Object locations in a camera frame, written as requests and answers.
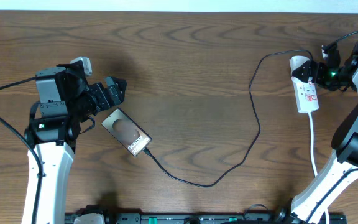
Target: white power strip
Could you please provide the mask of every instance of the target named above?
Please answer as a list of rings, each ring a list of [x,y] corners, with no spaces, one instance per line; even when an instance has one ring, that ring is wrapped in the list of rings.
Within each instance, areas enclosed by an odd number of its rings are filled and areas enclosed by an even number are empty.
[[[314,83],[304,83],[292,76],[292,71],[299,68],[309,59],[304,56],[294,56],[290,59],[291,79],[295,90],[296,105],[299,113],[310,113],[318,109],[317,92]]]

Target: white cable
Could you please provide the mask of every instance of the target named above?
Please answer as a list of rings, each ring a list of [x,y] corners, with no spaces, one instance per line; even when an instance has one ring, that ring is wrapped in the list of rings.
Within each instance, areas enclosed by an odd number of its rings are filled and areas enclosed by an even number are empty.
[[[314,127],[313,127],[313,118],[311,117],[311,112],[308,113],[309,115],[309,122],[310,122],[310,162],[311,166],[313,168],[314,176],[317,176],[317,168],[316,163],[314,161]],[[329,215],[328,215],[328,209],[324,211],[326,215],[326,224],[329,224]]]

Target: white wall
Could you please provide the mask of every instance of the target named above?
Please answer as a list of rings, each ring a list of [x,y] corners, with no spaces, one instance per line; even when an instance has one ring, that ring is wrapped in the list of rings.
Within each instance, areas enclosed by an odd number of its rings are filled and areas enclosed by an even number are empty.
[[[0,0],[0,9],[358,13],[358,0]]]

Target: black cable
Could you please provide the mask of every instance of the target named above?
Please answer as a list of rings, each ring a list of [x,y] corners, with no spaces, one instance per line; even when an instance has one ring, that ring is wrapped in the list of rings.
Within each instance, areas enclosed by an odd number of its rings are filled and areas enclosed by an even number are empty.
[[[252,140],[251,142],[251,145],[249,146],[244,158],[242,159],[242,161],[240,163],[238,163],[237,165],[233,166],[232,168],[228,169],[227,171],[225,171],[225,173],[223,173],[215,182],[213,182],[212,184],[208,184],[208,185],[204,185],[204,184],[196,184],[196,183],[193,183],[193,182],[190,182],[190,181],[187,181],[187,180],[183,180],[183,179],[180,179],[178,177],[175,177],[174,175],[171,175],[160,163],[159,161],[153,156],[153,154],[150,152],[150,150],[148,150],[147,148],[144,149],[144,152],[150,156],[154,162],[159,166],[159,168],[169,177],[171,177],[172,179],[174,180],[177,180],[177,181],[180,181],[180,182],[183,182],[183,183],[186,183],[186,184],[190,184],[190,185],[193,185],[193,186],[196,186],[196,187],[213,187],[215,186],[226,174],[228,174],[230,171],[234,170],[235,168],[241,166],[247,159],[248,157],[248,154],[252,148],[252,146],[255,144],[256,140],[258,139],[259,137],[259,134],[260,134],[260,123],[259,123],[259,118],[258,118],[258,115],[256,113],[256,109],[255,109],[255,105],[254,105],[254,101],[252,99],[252,92],[251,92],[251,87],[252,87],[252,82],[254,81],[254,78],[256,76],[256,73],[258,72],[258,69],[259,69],[259,66],[260,64],[262,63],[262,61],[269,57],[269,56],[273,56],[273,55],[281,55],[281,54],[288,54],[288,53],[293,53],[293,52],[307,52],[308,54],[310,54],[310,59],[313,61],[313,56],[312,54],[310,53],[310,51],[308,50],[304,50],[304,49],[300,49],[300,50],[287,50],[287,51],[284,51],[284,52],[276,52],[276,53],[272,53],[272,54],[268,54],[266,56],[264,56],[262,59],[260,59],[259,63],[258,63],[258,66],[256,67],[256,70],[255,70],[255,73],[254,75],[252,76],[250,82],[249,82],[249,88],[248,88],[248,91],[249,91],[249,98],[251,99],[251,105],[252,105],[252,109],[254,110],[254,114],[255,114],[255,119],[256,119],[256,122],[258,123],[258,132],[254,138],[254,140]]]
[[[316,203],[316,206],[314,207],[314,209],[311,211],[309,217],[306,219],[306,223],[309,223],[311,217],[314,215],[314,213],[316,213],[318,207],[320,207],[320,205],[328,198],[328,196],[335,190],[335,188],[341,184],[341,182],[346,179],[347,176],[349,176],[349,174],[358,171],[358,168],[356,169],[351,169],[348,170],[347,172],[345,172],[343,174],[343,176],[327,191],[327,193],[321,198],[321,200],[319,202]]]
[[[336,44],[339,41],[341,41],[341,40],[343,40],[345,38],[348,38],[348,37],[350,37],[351,35],[354,35],[354,34],[358,34],[358,31],[354,31],[354,32],[351,32],[350,34],[346,34],[345,36],[339,38],[338,40],[335,40],[334,42],[328,44],[327,46],[324,46],[323,47],[324,53],[326,53],[327,51],[331,50],[333,47],[336,47]]]
[[[19,81],[19,82],[4,85],[4,86],[0,87],[0,90],[6,89],[6,88],[9,88],[9,87],[12,87],[12,86],[20,85],[22,83],[26,83],[26,82],[29,82],[29,81],[32,81],[32,80],[35,80],[35,79],[36,79],[36,77],[32,77],[32,78],[28,78],[26,80],[22,80],[22,81]],[[36,221],[37,221],[38,202],[39,202],[39,198],[40,198],[42,177],[44,175],[40,159],[36,155],[35,151],[30,147],[29,143],[25,140],[25,138],[16,129],[14,129],[10,124],[8,124],[1,117],[0,117],[0,122],[3,125],[5,125],[5,127],[7,127],[10,131],[12,131],[25,144],[25,146],[27,146],[29,148],[29,151],[34,156],[34,159],[35,159],[35,161],[37,163],[37,166],[38,166],[38,174],[37,174],[38,184],[37,184],[37,190],[35,191],[35,200],[34,200],[34,207],[33,207],[33,211],[32,211],[32,219],[31,219],[32,223],[35,224]]]
[[[265,205],[262,205],[262,204],[253,204],[251,206],[249,206],[247,208],[247,210],[245,210],[244,214],[243,214],[243,217],[244,217],[244,220],[246,220],[246,214],[253,208],[256,208],[256,207],[264,207],[266,209],[266,211],[271,214],[270,210],[265,206]]]

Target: wood grain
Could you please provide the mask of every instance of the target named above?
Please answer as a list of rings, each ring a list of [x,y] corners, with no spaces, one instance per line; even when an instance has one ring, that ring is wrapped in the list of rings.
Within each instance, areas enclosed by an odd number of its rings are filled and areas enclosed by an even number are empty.
[[[312,51],[358,30],[352,14],[0,11],[0,86],[38,70],[89,57],[90,83],[114,75],[128,82],[121,108],[152,137],[150,150],[173,174],[208,184],[238,163],[257,133],[248,95],[264,55]],[[340,44],[346,58],[357,37]],[[298,114],[288,59],[265,60],[252,87],[262,132],[246,163],[211,189],[169,179],[141,154],[133,158],[99,125],[81,135],[70,171],[67,212],[101,203],[143,212],[242,212],[271,209],[312,180],[309,124]],[[313,113],[321,169],[336,128],[356,105],[354,92],[318,90]],[[0,92],[0,115],[23,132],[34,83]],[[27,150],[0,124],[0,223],[19,223],[27,188]],[[358,181],[331,206],[358,223]]]

